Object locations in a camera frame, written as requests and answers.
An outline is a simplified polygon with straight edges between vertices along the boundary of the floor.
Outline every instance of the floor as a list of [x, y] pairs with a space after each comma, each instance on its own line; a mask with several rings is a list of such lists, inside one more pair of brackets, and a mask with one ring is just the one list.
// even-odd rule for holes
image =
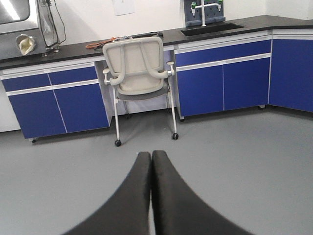
[[64, 233], [112, 195], [139, 151], [155, 149], [205, 202], [254, 234], [313, 234], [312, 113], [267, 107], [189, 117], [178, 122], [177, 141], [165, 110], [119, 120], [121, 147], [114, 121], [35, 144], [20, 131], [0, 133], [0, 234]]

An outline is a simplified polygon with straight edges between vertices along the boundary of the stainless steel appliance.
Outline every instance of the stainless steel appliance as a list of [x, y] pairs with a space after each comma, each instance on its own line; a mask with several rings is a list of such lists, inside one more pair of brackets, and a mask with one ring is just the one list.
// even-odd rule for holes
[[45, 53], [59, 43], [50, 0], [0, 0], [0, 60]]

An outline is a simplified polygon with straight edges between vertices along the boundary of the lab bench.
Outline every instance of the lab bench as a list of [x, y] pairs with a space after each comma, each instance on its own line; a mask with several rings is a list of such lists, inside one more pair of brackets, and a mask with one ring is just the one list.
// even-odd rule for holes
[[[231, 22], [245, 27], [190, 37], [182, 29], [163, 32], [177, 70], [180, 118], [266, 104], [313, 112], [313, 21], [259, 16]], [[0, 78], [25, 138], [109, 127], [105, 58], [86, 44], [0, 61]]]

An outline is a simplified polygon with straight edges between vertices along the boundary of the chair caster wheel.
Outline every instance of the chair caster wheel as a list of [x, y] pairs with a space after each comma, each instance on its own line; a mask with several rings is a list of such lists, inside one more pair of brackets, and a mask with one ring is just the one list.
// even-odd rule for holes
[[178, 139], [178, 134], [177, 134], [177, 133], [174, 133], [174, 134], [172, 135], [172, 139], [177, 140], [177, 139]]
[[122, 142], [120, 140], [116, 140], [114, 144], [116, 147], [119, 147], [121, 146]]

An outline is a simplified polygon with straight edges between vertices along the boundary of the paper sheet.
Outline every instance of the paper sheet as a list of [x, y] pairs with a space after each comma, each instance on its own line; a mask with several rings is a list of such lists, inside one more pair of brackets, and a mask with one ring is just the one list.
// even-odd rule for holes
[[112, 0], [116, 16], [131, 14], [135, 12], [134, 0]]

